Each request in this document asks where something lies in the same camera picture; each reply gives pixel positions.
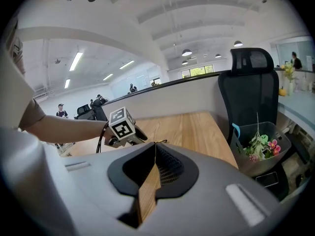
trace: gray plastic basket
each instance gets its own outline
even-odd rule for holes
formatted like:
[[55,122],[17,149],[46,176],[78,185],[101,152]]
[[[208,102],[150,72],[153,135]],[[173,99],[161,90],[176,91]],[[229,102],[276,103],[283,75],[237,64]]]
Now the gray plastic basket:
[[250,176],[255,177],[261,175],[268,170],[272,169],[285,153],[291,148],[290,140],[285,136],[283,132],[271,122],[259,123],[260,135],[267,135],[270,139],[276,139],[281,150],[278,155],[271,158],[261,160],[258,162],[251,161],[245,154],[243,147],[246,147],[250,140],[255,136],[257,132],[257,124],[251,124],[246,126],[240,126],[241,134],[239,139],[237,138],[237,131],[234,129],[233,136],[230,143],[230,148],[234,155],[235,161],[239,170]]

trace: white cube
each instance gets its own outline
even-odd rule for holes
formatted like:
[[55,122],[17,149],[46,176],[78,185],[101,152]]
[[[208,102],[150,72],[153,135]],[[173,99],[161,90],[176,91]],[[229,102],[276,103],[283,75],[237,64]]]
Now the white cube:
[[109,127],[118,140],[135,134],[133,119],[126,107],[120,108],[110,113]]

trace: white desk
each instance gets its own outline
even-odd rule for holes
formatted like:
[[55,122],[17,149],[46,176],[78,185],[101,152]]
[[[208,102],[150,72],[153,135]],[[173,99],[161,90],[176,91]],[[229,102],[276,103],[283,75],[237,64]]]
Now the white desk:
[[280,96],[278,111],[303,128],[315,140],[315,94],[294,92],[291,96]]

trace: pink flower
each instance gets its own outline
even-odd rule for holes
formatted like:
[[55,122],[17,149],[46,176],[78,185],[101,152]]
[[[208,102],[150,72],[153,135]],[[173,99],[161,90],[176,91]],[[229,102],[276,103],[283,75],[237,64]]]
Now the pink flower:
[[276,147],[277,143],[278,143],[277,140],[274,139],[274,140],[272,140],[272,143],[268,142],[268,146],[270,149],[274,149]]
[[274,150],[273,150],[273,155],[278,155],[280,152],[281,147],[279,145],[277,145]]
[[257,156],[257,155],[254,155],[254,154],[251,154],[251,155],[249,156],[249,159],[250,159],[251,161],[253,161],[253,162],[257,162],[257,161],[258,161],[258,156]]

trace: forearm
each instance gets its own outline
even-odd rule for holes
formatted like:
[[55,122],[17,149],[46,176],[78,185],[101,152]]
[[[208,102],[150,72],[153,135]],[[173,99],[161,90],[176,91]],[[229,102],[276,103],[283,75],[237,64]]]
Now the forearm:
[[73,120],[45,116],[26,129],[41,141],[49,143],[73,143],[98,137],[105,125],[103,121]]

